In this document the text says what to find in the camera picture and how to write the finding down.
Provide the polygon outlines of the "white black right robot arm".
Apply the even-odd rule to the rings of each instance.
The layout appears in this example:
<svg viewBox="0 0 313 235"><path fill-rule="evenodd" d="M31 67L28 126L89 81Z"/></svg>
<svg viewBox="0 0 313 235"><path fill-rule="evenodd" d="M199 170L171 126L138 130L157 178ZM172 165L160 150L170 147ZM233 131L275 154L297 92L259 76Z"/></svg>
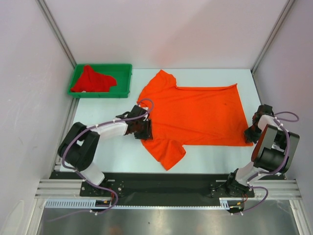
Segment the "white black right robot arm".
<svg viewBox="0 0 313 235"><path fill-rule="evenodd" d="M251 161L229 174L225 192L239 197L252 190L253 183L267 175L286 173L296 152L300 136L288 131L272 110L260 105L252 118L252 125L244 131L247 143L254 143Z"/></svg>

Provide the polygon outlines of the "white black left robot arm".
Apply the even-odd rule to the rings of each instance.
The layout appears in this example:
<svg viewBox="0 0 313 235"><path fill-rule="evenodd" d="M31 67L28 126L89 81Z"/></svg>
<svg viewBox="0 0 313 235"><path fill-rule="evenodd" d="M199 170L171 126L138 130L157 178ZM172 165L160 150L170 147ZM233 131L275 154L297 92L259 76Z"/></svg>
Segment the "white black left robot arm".
<svg viewBox="0 0 313 235"><path fill-rule="evenodd" d="M150 112L150 108L135 105L131 111L108 122L90 127L81 122L74 123L57 151L62 165L86 180L96 195L104 195L108 190L108 183L104 173L93 162L99 140L130 134L137 140L151 140L153 135Z"/></svg>

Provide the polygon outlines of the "orange t shirt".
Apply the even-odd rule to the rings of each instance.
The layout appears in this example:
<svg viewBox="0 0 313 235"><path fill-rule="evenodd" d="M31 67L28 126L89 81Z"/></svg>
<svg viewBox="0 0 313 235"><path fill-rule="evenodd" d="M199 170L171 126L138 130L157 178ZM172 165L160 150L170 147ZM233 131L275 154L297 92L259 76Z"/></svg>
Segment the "orange t shirt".
<svg viewBox="0 0 313 235"><path fill-rule="evenodd" d="M160 70L143 88L138 103L151 109L152 139L147 151L165 170L186 154L186 145L248 147L248 123L237 84L227 87L179 87Z"/></svg>

